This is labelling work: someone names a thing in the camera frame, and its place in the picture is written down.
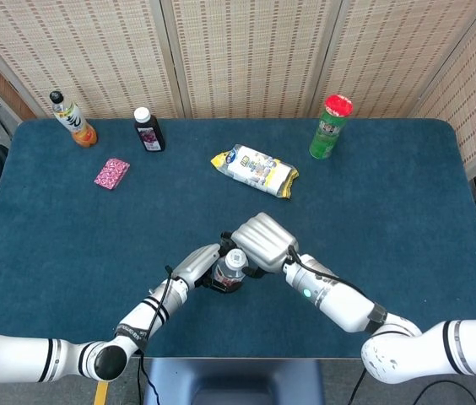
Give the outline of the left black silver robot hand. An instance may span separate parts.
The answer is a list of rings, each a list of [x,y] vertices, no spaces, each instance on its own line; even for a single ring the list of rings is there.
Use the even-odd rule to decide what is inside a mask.
[[[246,266],[246,254],[232,241],[230,232],[223,232],[218,244],[196,249],[170,274],[189,289],[203,286],[221,294],[231,294],[241,287]]]

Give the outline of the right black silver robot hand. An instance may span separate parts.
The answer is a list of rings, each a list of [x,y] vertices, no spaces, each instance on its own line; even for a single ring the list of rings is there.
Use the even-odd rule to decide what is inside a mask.
[[[230,238],[246,254],[247,277],[262,278],[269,273],[281,273],[284,265],[296,262],[290,251],[298,252],[297,239],[264,212],[248,219]]]

